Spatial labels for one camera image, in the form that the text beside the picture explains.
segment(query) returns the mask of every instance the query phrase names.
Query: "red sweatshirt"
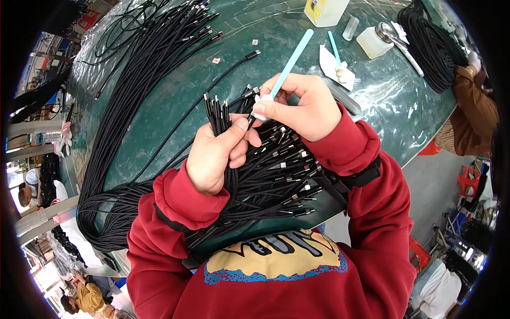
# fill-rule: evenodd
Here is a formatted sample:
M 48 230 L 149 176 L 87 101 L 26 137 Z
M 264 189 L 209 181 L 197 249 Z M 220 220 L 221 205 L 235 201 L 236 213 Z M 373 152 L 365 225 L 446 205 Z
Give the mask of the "red sweatshirt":
M 339 107 L 338 126 L 304 143 L 343 176 L 380 155 L 381 177 L 349 194 L 351 247 L 310 231 L 281 232 L 216 252 L 193 275 L 181 263 L 184 234 L 158 218 L 154 202 L 170 220 L 196 230 L 216 220 L 229 194 L 200 194 L 185 169 L 170 169 L 140 199 L 127 235 L 127 287 L 139 319 L 403 318 L 416 277 L 408 260 L 409 189 L 374 130 Z

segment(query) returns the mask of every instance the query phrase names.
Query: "green workbench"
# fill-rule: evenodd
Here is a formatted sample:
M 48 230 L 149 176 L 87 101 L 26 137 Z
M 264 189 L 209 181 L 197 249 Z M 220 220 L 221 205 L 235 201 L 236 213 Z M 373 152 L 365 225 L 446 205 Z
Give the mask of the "green workbench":
M 410 1 L 352 1 L 336 27 L 315 28 L 303 13 L 306 0 L 227 1 L 212 0 L 209 8 L 220 16 L 210 23 L 215 32 L 223 31 L 222 40 L 191 57 L 175 72 L 162 80 L 142 104 L 126 131 L 122 145 L 110 167 L 105 189 L 129 182 L 146 164 L 169 130 L 209 84 L 242 57 L 259 49 L 262 54 L 238 67 L 223 79 L 210 94 L 232 101 L 247 84 L 260 86 L 283 70 L 306 29 L 315 34 L 299 58 L 293 72 L 319 74 L 319 45 L 332 52 L 327 31 L 332 31 L 342 60 L 356 74 L 354 90 L 348 95 L 359 103 L 361 114 L 355 120 L 367 121 L 378 133 L 381 148 L 400 164 L 406 165 L 433 138 L 455 107 L 451 90 L 437 94 L 418 77 L 404 55 L 396 48 L 370 60 L 355 37 L 365 28 L 380 21 L 396 21 L 397 13 Z M 110 14 L 120 12 L 114 8 Z M 346 41 L 342 33 L 351 15 L 360 20 L 354 38 Z M 76 60 L 84 59 L 95 49 L 96 40 L 104 31 L 103 20 L 84 37 Z M 252 45 L 257 39 L 258 45 Z M 214 58 L 221 58 L 218 64 Z M 78 182 L 81 184 L 90 156 L 93 139 L 104 108 L 119 72 L 110 79 L 103 94 L 94 100 L 104 77 L 116 58 L 100 66 L 74 65 L 68 93 L 75 100 L 73 147 L 71 151 Z M 151 166 L 139 179 L 150 178 L 207 122 L 200 104 L 166 143 Z M 339 206 L 321 192 L 316 212 L 298 218 L 265 220 L 252 229 L 247 237 L 295 228 L 311 228 L 339 213 Z M 237 239 L 231 234 L 221 240 L 210 240 L 197 251 L 211 251 Z

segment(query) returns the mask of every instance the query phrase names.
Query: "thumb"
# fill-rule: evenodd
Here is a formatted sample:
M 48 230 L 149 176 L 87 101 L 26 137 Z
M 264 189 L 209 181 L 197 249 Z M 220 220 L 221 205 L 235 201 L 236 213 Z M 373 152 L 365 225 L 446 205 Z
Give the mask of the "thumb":
M 274 101 L 259 101 L 253 106 L 255 113 L 272 118 L 293 127 L 298 118 L 299 107 L 288 106 Z
M 230 152 L 244 137 L 247 128 L 248 120 L 245 117 L 240 117 L 228 130 L 218 135 L 215 140 Z

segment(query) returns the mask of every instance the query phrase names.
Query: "printed graphic on sweatshirt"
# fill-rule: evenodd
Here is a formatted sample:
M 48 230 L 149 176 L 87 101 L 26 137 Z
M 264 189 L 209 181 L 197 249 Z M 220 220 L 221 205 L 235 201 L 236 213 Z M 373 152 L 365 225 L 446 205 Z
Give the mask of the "printed graphic on sweatshirt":
M 275 233 L 216 252 L 204 266 L 205 283 L 301 280 L 344 273 L 347 260 L 337 245 L 309 230 Z

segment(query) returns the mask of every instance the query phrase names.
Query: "person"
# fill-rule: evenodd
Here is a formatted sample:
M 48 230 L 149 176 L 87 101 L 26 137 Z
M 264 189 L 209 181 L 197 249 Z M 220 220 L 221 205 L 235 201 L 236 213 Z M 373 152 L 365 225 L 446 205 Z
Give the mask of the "person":
M 18 186 L 18 199 L 21 206 L 26 207 L 29 204 L 40 205 L 41 185 L 39 174 L 39 168 L 30 169 L 25 175 L 25 182 Z
M 100 288 L 92 282 L 87 282 L 87 279 L 76 271 L 73 271 L 73 275 L 79 280 L 76 298 L 67 296 L 60 288 L 62 291 L 60 303 L 64 310 L 71 314 L 78 313 L 80 310 L 91 314 L 100 313 L 104 318 L 114 319 L 115 308 L 105 303 Z
M 457 303 L 462 282 L 456 273 L 450 272 L 441 259 L 431 261 L 428 269 L 416 281 L 411 298 L 413 304 L 429 318 L 449 317 L 449 313 L 460 308 Z
M 437 146 L 459 156 L 490 152 L 499 116 L 496 103 L 482 89 L 486 76 L 474 51 L 469 54 L 469 66 L 456 67 L 452 88 L 457 106 L 434 137 Z
M 277 78 L 260 94 L 269 94 Z M 296 107 L 287 105 L 291 94 L 300 99 Z M 164 172 L 154 192 L 140 198 L 127 235 L 127 289 L 136 316 L 402 319 L 416 277 L 408 260 L 410 193 L 398 163 L 380 151 L 376 132 L 353 122 L 318 76 L 290 74 L 274 102 L 253 110 L 295 130 L 338 175 L 360 172 L 380 156 L 381 176 L 349 193 L 351 246 L 308 230 L 278 232 L 216 252 L 195 274 L 186 269 L 184 234 L 159 215 L 190 230 L 218 218 L 230 196 L 223 188 L 227 164 L 240 167 L 248 143 L 261 146 L 246 118 L 232 114 L 234 124 L 217 137 L 210 124 L 198 129 L 181 169 Z

